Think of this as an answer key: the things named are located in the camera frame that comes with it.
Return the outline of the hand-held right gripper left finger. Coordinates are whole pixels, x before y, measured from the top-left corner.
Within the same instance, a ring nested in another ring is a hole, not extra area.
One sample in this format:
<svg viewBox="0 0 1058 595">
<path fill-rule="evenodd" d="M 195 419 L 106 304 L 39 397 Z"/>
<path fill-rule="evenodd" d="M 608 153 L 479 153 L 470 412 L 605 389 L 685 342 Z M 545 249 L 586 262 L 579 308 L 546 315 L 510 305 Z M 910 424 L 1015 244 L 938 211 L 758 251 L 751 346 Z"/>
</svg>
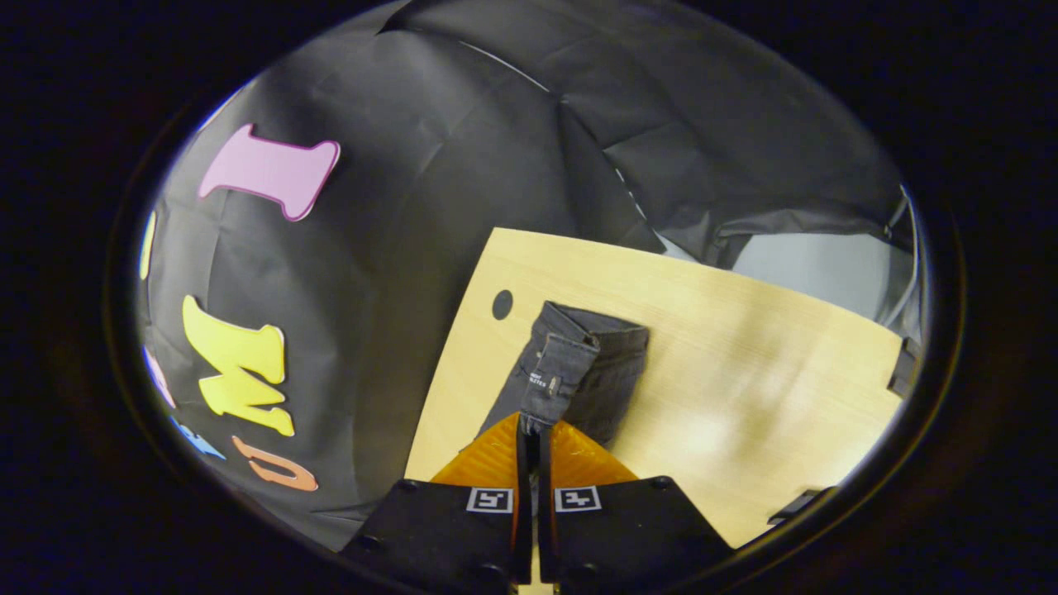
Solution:
<svg viewBox="0 0 1058 595">
<path fill-rule="evenodd" d="M 341 557 L 409 593 L 514 594 L 531 581 L 529 486 L 512 414 L 430 481 L 394 483 Z"/>
</svg>

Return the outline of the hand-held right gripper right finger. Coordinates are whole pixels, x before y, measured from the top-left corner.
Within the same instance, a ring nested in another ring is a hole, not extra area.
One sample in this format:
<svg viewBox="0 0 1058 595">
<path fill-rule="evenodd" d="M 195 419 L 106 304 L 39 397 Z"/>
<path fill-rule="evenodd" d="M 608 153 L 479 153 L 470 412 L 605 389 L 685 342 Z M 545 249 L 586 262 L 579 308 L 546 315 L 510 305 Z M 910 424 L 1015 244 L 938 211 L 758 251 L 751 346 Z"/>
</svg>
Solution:
<svg viewBox="0 0 1058 595">
<path fill-rule="evenodd" d="M 734 553 L 675 479 L 559 423 L 539 437 L 539 570 L 557 594 L 660 594 Z"/>
</svg>

